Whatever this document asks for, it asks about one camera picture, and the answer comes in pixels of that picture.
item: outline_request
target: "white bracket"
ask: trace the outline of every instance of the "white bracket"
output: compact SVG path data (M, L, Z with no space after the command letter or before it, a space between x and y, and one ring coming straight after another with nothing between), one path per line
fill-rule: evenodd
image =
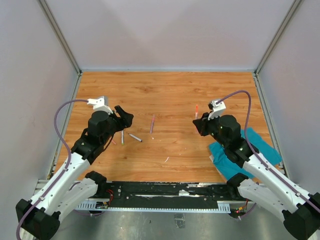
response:
M59 221L62 222L65 217L73 211L84 199L96 194L98 185L90 178L84 178L79 184L68 191L60 201L55 212L59 211Z
M211 120L211 119L214 119L214 118L217 118L217 117L221 116L222 113L226 110L225 103L222 101L222 102L217 104L218 101L219 101L219 99L212 100L210 102L210 104L212 104L212 106L213 106L213 109L209 113L208 120Z
M270 169L277 172L283 180L288 182L304 197L309 198L310 193L292 182L285 175L281 174L272 164L270 164L270 162L268 162L262 153L258 153L258 155L267 164L267 167L265 167L255 155L252 155L249 157L249 161L244 162L243 169L261 180L282 201L285 208L290 213L295 212L298 209L297 204L303 205L305 201L278 179Z
M259 186L251 179L246 179L241 182L240 186L238 187L238 191L242 197L250 199L264 209L268 210L270 213L280 219L281 222L285 220L282 211L286 210L286 207L279 200L279 198L272 191L270 191L269 188Z
M52 182L57 179L57 177L65 170L65 165L67 160L63 163L63 165L59 168L59 170L53 175L53 177L47 182L47 184L38 191L35 195L31 198L31 203L34 204L41 195L51 186ZM37 208L45 208L45 213L48 215L52 215L59 205L61 199L66 194L68 189L70 188L71 184L77 179L77 177L83 173L87 168L90 167L90 163L88 160L83 160L82 156L77 153L71 154L71 161L67 168L67 171L64 172L62 177L59 181L50 189L47 195L42 198L42 201L37 204Z
M93 106L93 111L104 111L106 113L113 114L114 112L112 109L108 106L108 98L106 96L101 96L98 99L88 99L88 105Z

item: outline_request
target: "gray marker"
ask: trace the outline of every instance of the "gray marker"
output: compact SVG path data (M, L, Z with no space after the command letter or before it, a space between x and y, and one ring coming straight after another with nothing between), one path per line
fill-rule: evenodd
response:
M133 134L131 134L131 133L129 133L129 135L130 135L131 137L133 137L135 140L138 140L139 142L142 142L142 140L141 140L140 138L138 138L137 136L135 136L135 135L133 135Z

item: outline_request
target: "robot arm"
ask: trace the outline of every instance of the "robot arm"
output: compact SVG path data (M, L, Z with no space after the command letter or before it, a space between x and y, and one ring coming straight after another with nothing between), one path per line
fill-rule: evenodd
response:
M241 136L241 126L232 115L222 115L223 101L209 103L210 112L193 121L201 136L211 135L223 148L227 158L260 179L261 187L244 174L234 175L227 184L243 198L273 213L298 240L308 239L320 227L320 194L308 191L282 175L252 144Z
M37 194L29 201L21 199L15 207L18 220L25 217L21 227L39 240L51 239L60 222L82 201L106 192L107 179L97 172L88 173L77 186L69 188L108 147L113 135L132 125L134 116L120 106L112 111L104 96L88 99L88 104L93 105L94 113L71 148L69 164L66 160Z

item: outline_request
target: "cable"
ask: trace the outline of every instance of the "cable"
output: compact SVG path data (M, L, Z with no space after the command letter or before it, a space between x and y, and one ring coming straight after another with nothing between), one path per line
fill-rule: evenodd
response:
M68 168L69 164L70 164L70 161L71 161L71 150L68 146L68 144L66 143L66 141L64 140L64 138L62 137L62 135L60 134L59 130L58 130L58 127L57 127L57 117L58 117L58 114L60 112L60 110L67 104L70 104L70 103L74 103L74 102L85 102L87 103L88 100L85 100L85 99L74 99L74 100L70 100L70 101L67 101L65 102L64 104L62 104L58 109L57 111L55 112L55 115L54 115L54 121L53 121L53 124L54 124L54 129L55 129L55 132L56 134L58 135L59 139L62 141L63 145L66 147L66 150L68 152L68 159L67 159L67 162L66 162L66 165L65 165L65 169ZM48 192L54 187L54 185L57 183L57 181L63 176L63 174L65 173L65 170L62 170L62 172L58 175L58 177L52 182L52 184L44 191L44 193L41 195L42 198L44 198ZM23 222L26 220L27 216L30 214L30 212L40 203L41 199L39 198L29 209L28 211L26 211L26 213L22 216L22 218L20 219L19 223L18 223L18 226L16 228L16 231L15 231L15 236L16 236L16 239L17 240L22 240L20 238L20 228L23 224Z
M221 103L222 101L232 97L233 95L239 94L239 93L244 93L247 94L248 98L249 98L249 104L248 104L248 112L246 115L246 119L245 119L245 125L244 125L244 137L246 142L248 143L249 148L251 149L251 151L253 152L253 154L258 158L258 160L265 166L268 167L268 164L265 163L265 161L258 155L258 153L255 151L255 149L252 147L248 136L247 136L247 129L248 129L248 122L249 122L249 116L250 116L250 110L251 110L251 95L248 91L246 90L238 90L235 91L233 93L230 93L229 95L223 97L222 99L220 99L219 101L216 102L216 104ZM297 191L293 186L290 185L290 183L288 183L285 179L283 179L275 170L273 170L272 168L269 169L271 173L273 173L281 182L283 182L290 190L292 190L295 194L298 194L299 191ZM308 198L306 198L305 196L303 196L301 193L299 193L299 197L302 198L305 202L307 202L311 207L313 207L319 214L320 214L320 209L314 205Z
M110 143L112 142L112 139L114 139L114 135L112 135L112 137L109 140L109 143L105 146L105 148L103 149L102 152L104 152L105 150L107 150L107 148L109 147Z
M247 217L255 209L256 206L257 206L257 203L255 202L253 206L245 214L243 214L242 216L239 216L238 219L242 220L243 218Z

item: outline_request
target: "pink pen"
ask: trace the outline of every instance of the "pink pen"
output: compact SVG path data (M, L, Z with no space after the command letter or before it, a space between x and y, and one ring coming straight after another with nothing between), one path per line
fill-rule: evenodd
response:
M152 131L154 129L155 119L156 119L156 115L153 114L152 121L151 121L151 127L150 127L150 134L152 134Z
M198 104L195 105L195 119L198 119Z

